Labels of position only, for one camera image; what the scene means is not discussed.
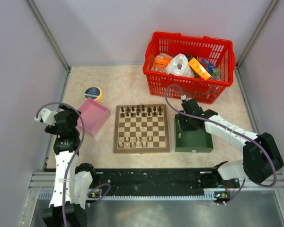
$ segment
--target wooden chessboard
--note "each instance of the wooden chessboard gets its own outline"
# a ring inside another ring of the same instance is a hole
[[[143,106],[144,110],[142,109],[142,105],[117,106],[114,153],[136,154],[169,152],[166,105],[156,104]]]

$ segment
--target red basket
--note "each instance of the red basket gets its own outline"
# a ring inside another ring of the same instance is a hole
[[[155,57],[160,53],[167,53],[172,57],[182,53],[206,59],[221,70],[221,81],[181,77],[152,71]],[[229,40],[155,32],[146,50],[143,73],[147,77],[152,95],[164,96],[169,85],[177,84],[182,87],[187,98],[195,98],[198,102],[211,104],[226,87],[232,85],[234,68],[235,57],[232,42]],[[168,96],[181,98],[181,93],[178,88],[174,87],[169,89]]]

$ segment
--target dark green box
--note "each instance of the dark green box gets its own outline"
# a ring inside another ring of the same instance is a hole
[[[176,152],[202,152],[209,153],[213,150],[213,140],[211,134],[204,130],[182,131],[179,135],[179,114],[175,115],[175,150]]]

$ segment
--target pink box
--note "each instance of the pink box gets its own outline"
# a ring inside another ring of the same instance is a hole
[[[83,103],[79,108],[79,111],[81,111],[85,131],[89,132],[93,137],[98,133],[110,116],[110,111],[107,107],[91,98],[88,98]],[[78,119],[78,126],[82,129],[80,118]]]

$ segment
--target marble surface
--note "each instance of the marble surface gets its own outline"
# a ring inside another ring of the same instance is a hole
[[[111,116],[93,138],[85,134],[77,165],[92,163],[95,168],[165,168],[165,167],[211,167],[223,161],[242,159],[242,154],[224,140],[213,136],[214,150],[211,153],[176,153],[174,135],[175,112],[169,108],[170,153],[167,154],[114,154],[114,127],[117,105],[164,104],[165,98],[149,93],[142,65],[73,67],[64,102],[79,108],[85,101],[84,92],[89,87],[103,91],[101,104],[108,107]],[[181,109],[179,99],[170,99],[171,104]],[[212,109],[227,121],[251,131],[251,124],[236,78],[211,105],[200,104],[203,110]],[[55,168],[53,150],[50,151],[48,168]]]

